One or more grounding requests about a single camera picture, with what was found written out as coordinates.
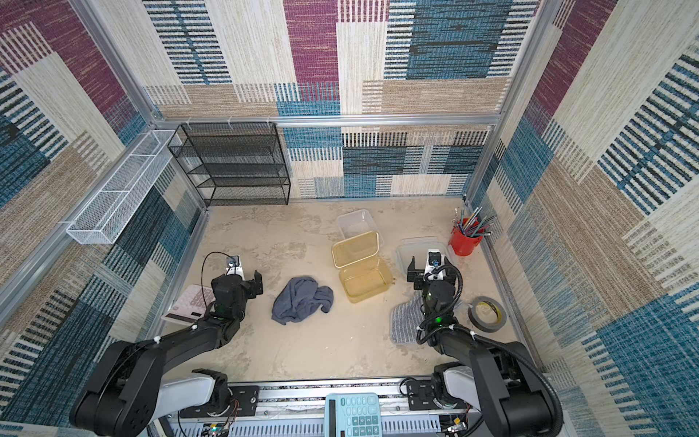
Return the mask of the translucent lunch box lid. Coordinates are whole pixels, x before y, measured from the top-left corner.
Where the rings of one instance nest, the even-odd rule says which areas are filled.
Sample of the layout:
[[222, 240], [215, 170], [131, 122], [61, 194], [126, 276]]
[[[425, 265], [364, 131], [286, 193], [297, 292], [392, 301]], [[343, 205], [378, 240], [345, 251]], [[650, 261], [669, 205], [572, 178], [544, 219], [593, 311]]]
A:
[[435, 236], [403, 239], [395, 251], [395, 261], [400, 276], [406, 278], [412, 259], [415, 259], [417, 269], [424, 269], [429, 251], [439, 251], [451, 263], [457, 262], [457, 257], [451, 247], [445, 245], [442, 240]]

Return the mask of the grey striped cloth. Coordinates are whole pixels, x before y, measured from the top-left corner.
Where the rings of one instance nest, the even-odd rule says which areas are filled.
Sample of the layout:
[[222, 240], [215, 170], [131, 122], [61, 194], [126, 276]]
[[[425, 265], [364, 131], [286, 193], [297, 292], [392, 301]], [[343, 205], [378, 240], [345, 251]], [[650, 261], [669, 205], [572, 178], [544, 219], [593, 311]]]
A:
[[423, 321], [422, 296], [415, 292], [410, 300], [396, 305], [390, 313], [390, 339], [396, 345], [416, 342], [417, 331]]

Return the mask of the dark blue cloth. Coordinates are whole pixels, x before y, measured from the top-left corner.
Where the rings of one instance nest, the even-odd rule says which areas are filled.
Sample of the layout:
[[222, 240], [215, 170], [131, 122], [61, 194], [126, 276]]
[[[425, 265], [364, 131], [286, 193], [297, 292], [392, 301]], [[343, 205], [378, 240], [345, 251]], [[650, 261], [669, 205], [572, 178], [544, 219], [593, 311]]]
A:
[[271, 318], [281, 325], [303, 322], [318, 309], [328, 313], [334, 303], [334, 292], [310, 276], [292, 278], [277, 296]]

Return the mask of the yellow lunch box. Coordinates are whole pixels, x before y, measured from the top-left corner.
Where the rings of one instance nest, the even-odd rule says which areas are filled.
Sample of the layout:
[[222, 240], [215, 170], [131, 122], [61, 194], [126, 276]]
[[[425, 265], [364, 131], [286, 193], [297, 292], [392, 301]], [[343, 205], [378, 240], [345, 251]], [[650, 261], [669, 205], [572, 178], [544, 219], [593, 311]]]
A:
[[342, 268], [339, 277], [351, 303], [362, 302], [384, 293], [394, 283], [388, 264], [380, 256], [358, 261]]

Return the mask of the translucent white lunch box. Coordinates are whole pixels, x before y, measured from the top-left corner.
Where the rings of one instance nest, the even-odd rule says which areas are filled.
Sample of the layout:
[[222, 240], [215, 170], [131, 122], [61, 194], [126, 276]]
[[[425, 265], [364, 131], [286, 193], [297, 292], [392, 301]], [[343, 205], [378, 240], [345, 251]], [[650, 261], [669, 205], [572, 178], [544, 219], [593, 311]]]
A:
[[359, 209], [353, 212], [338, 216], [337, 224], [340, 234], [344, 240], [362, 235], [370, 231], [376, 231], [379, 235], [380, 244], [383, 243], [382, 235], [367, 209]]

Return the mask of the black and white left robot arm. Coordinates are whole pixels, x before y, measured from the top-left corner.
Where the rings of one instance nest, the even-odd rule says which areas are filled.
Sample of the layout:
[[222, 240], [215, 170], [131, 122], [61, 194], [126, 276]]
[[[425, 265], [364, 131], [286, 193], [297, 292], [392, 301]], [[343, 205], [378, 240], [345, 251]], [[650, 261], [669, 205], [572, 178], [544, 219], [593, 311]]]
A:
[[180, 364], [227, 345], [240, 329], [248, 301], [264, 291], [259, 272], [250, 280], [223, 274], [211, 287], [213, 302], [186, 329], [111, 344], [73, 405], [70, 424], [98, 436], [137, 436], [151, 422], [190, 407], [228, 413], [233, 395], [223, 373], [198, 370], [183, 380], [163, 380]]

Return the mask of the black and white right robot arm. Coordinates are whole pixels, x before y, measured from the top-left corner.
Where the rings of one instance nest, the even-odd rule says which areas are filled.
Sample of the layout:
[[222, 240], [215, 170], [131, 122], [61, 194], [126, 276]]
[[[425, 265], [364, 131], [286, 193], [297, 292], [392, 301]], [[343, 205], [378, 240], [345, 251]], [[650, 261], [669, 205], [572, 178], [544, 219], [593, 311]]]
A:
[[423, 269], [411, 261], [406, 280], [422, 294], [423, 319], [416, 342], [428, 344], [471, 371], [467, 387], [450, 388], [449, 399], [460, 399], [481, 413], [493, 436], [557, 436], [564, 427], [564, 409], [553, 384], [534, 364], [520, 342], [502, 343], [460, 324], [454, 308], [461, 300], [462, 273], [439, 251], [430, 252]]

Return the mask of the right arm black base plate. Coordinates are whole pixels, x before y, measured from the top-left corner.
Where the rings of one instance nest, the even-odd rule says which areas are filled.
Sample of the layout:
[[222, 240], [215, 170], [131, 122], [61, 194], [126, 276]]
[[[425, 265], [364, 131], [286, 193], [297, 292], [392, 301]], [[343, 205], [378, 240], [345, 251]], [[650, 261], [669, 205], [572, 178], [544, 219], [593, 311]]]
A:
[[465, 410], [467, 404], [461, 400], [441, 401], [428, 380], [405, 378], [399, 387], [408, 400], [410, 411]]

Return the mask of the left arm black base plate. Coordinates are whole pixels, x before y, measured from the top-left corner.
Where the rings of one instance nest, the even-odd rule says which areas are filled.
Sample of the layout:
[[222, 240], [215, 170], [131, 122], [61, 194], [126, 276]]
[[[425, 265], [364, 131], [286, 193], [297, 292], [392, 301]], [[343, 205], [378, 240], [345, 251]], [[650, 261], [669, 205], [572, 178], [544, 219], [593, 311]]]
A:
[[260, 387], [256, 385], [229, 386], [215, 389], [210, 399], [202, 405], [179, 412], [181, 419], [231, 419], [254, 416], [257, 411]]

